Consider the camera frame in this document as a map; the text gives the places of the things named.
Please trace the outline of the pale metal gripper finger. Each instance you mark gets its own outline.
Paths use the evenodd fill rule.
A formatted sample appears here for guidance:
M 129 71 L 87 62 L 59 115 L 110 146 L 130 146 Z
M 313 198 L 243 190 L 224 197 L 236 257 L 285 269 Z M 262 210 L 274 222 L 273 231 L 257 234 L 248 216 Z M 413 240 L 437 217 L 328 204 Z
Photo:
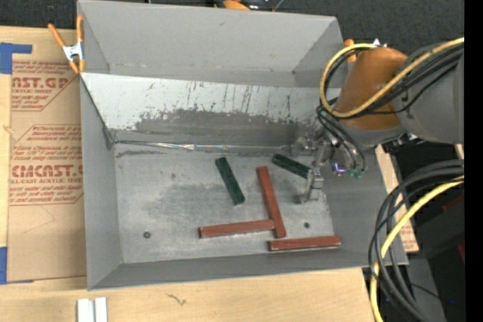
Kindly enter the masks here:
M 324 187 L 325 179 L 321 176 L 314 176 L 309 183 L 309 200 L 317 201 L 320 198 Z
M 315 180 L 315 174 L 312 169 L 309 169 L 307 173 L 307 178 L 306 178 L 306 186 L 305 189 L 303 190 L 303 193 L 299 197 L 300 203 L 306 203 L 308 201 L 312 200 L 312 185 Z

